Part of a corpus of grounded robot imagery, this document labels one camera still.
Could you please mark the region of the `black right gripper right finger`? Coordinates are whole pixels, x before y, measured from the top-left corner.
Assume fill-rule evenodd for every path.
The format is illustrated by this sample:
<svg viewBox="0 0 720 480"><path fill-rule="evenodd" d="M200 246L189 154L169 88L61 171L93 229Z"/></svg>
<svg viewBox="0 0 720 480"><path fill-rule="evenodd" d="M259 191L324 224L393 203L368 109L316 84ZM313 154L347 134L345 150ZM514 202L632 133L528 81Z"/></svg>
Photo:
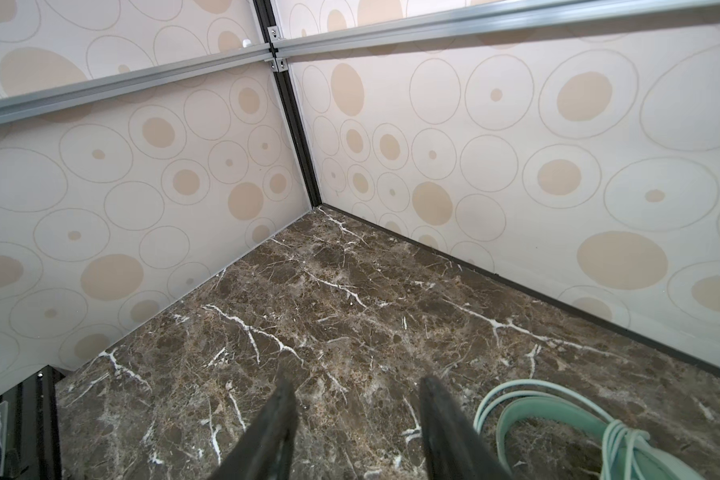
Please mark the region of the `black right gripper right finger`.
<svg viewBox="0 0 720 480"><path fill-rule="evenodd" d="M419 413L429 479L511 479L434 375L420 379Z"/></svg>

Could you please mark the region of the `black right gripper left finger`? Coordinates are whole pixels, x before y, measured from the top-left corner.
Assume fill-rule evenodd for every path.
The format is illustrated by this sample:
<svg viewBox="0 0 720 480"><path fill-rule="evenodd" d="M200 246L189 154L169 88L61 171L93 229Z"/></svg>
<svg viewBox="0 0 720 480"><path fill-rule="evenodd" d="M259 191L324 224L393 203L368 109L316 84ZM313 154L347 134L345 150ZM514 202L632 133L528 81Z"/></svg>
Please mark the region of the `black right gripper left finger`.
<svg viewBox="0 0 720 480"><path fill-rule="evenodd" d="M288 479L297 428L293 385L280 379L256 418L209 479Z"/></svg>

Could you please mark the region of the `mint green headphones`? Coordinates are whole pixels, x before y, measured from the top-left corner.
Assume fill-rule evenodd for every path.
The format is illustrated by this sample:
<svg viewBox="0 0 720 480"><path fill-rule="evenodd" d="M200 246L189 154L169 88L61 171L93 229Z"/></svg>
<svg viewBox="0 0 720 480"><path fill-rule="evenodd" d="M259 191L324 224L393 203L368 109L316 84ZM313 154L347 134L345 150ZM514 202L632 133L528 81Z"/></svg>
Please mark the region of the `mint green headphones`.
<svg viewBox="0 0 720 480"><path fill-rule="evenodd" d="M600 479L699 479L701 475L674 455L650 445L650 434L629 427L582 394L543 380L519 379L498 385L480 402L473 428L481 432L498 407L495 427L499 462L509 469L506 436L525 420L543 419L577 429L598 442Z"/></svg>

